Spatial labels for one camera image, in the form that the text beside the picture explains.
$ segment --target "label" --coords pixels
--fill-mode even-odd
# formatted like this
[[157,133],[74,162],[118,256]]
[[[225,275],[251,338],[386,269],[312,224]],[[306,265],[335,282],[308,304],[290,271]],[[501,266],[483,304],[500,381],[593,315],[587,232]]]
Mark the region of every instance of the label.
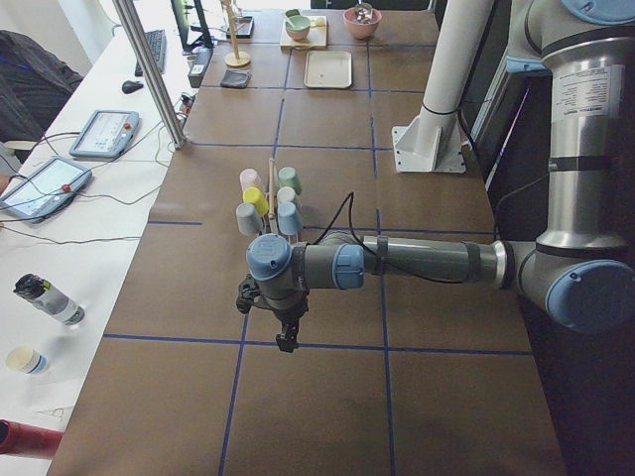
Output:
[[555,76],[552,122],[588,116],[616,117],[623,70],[620,64]]

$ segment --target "monitor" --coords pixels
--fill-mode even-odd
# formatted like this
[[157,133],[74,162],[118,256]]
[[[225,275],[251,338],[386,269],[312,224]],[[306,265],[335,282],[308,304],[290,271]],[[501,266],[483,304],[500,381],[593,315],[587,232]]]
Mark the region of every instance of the monitor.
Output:
[[[194,5],[191,6],[188,0],[172,0],[172,11],[177,21],[177,28],[179,29],[179,37],[181,37],[181,46],[184,54],[190,54],[196,47],[213,48],[213,42],[209,34],[207,22],[205,21],[202,4],[200,0],[194,0],[193,3]],[[198,23],[200,24],[199,28],[190,25],[188,14],[192,9],[196,10]],[[191,32],[194,31],[200,32],[200,35],[194,35],[193,39],[191,39]]]

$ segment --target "blue joint cap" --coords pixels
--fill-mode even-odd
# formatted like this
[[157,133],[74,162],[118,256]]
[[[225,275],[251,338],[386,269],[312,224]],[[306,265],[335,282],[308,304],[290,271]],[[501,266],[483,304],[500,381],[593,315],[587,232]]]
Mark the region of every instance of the blue joint cap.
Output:
[[552,283],[545,308],[553,320],[576,332],[606,332],[635,314],[635,272],[613,260],[574,266]]
[[575,16],[595,25],[622,25],[635,21],[633,0],[562,0]]
[[341,245],[333,258],[333,282],[341,290],[364,285],[364,251],[359,245]]
[[259,236],[247,248],[247,264],[256,281],[269,281],[282,275],[291,261],[291,245],[281,236]]
[[549,69],[539,59],[505,57],[506,69],[510,74],[524,74],[527,76],[543,76],[551,74]]

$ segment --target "square plate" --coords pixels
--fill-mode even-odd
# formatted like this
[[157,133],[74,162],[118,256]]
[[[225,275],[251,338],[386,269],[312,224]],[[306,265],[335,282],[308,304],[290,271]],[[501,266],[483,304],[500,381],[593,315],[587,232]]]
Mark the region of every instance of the square plate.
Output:
[[305,86],[344,89],[352,84],[350,52],[308,52]]

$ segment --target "metal pole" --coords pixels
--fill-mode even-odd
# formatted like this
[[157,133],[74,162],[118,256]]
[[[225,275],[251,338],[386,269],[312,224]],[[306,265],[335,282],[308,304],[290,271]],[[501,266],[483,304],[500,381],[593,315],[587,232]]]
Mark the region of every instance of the metal pole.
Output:
[[137,60],[141,65],[150,93],[155,100],[157,109],[159,109],[159,114],[170,133],[175,148],[180,149],[186,143],[187,139],[172,106],[172,101],[170,101],[168,90],[161,78],[161,72],[148,46],[141,20],[139,20],[139,16],[137,15],[137,10],[132,0],[113,0],[113,4],[121,19],[121,25],[128,36],[128,40],[130,40],[132,49],[137,56]]

